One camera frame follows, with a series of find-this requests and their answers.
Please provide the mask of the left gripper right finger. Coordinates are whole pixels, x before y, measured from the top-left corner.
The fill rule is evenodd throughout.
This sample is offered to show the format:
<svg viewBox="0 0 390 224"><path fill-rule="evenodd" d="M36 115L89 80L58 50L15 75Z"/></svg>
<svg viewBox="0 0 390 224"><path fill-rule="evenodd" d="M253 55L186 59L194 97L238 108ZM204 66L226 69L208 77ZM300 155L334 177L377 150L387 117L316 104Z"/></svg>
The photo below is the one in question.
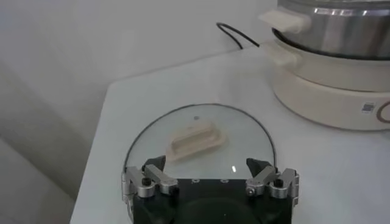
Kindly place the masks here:
<svg viewBox="0 0 390 224"><path fill-rule="evenodd" d="M253 158L246 159L252 178L246 180L246 194L250 197L263 195L272 198L291 200L299 199L299 174L294 169L285 169L282 173L267 161Z"/></svg>

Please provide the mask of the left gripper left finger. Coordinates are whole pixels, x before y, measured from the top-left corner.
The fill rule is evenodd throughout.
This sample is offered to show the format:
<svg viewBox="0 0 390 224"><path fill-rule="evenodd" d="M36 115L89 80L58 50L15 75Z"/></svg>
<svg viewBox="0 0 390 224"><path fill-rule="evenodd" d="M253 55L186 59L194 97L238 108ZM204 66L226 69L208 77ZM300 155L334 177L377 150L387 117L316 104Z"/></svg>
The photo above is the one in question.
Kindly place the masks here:
<svg viewBox="0 0 390 224"><path fill-rule="evenodd" d="M134 195L151 198L157 191L174 197L179 193L179 181L163 172L166 157L148 159L141 169L124 165L121 174L122 199L130 200Z"/></svg>

